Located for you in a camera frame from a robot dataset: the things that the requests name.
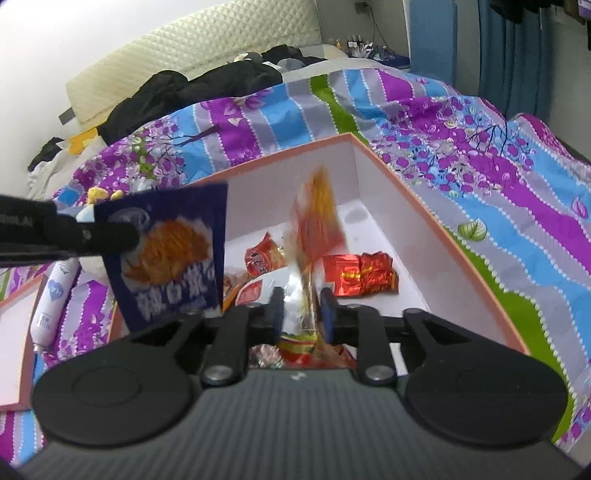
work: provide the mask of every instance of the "quilted headboard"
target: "quilted headboard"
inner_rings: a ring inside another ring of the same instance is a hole
[[[117,48],[67,82],[66,90],[80,126],[89,128],[161,70],[193,79],[245,51],[321,42],[314,0],[232,0]]]

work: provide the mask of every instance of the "gray ribbed surface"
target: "gray ribbed surface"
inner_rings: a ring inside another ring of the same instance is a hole
[[[254,370],[206,391],[157,439],[103,451],[53,443],[21,471],[32,480],[565,480],[579,467],[550,443],[512,452],[448,444],[418,426],[394,392],[360,385],[346,370],[302,378]]]

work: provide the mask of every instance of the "power outlet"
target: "power outlet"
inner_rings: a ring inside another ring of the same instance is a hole
[[[368,14],[369,13],[369,3],[367,2],[355,2],[355,13],[357,14]]]

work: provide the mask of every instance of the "blue heart logo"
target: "blue heart logo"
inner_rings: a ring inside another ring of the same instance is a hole
[[[55,280],[50,280],[47,282],[47,287],[49,288],[49,296],[51,297],[51,301],[60,299],[64,294],[64,287],[61,286],[61,283],[56,282]]]

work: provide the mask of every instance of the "yellow plush toy ear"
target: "yellow plush toy ear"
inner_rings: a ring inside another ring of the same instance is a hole
[[[88,199],[86,201],[87,205],[94,205],[99,200],[104,200],[105,198],[109,197],[109,192],[105,189],[100,187],[90,187],[88,189]]]
[[[113,195],[111,195],[111,200],[119,200],[124,197],[123,190],[115,190]]]

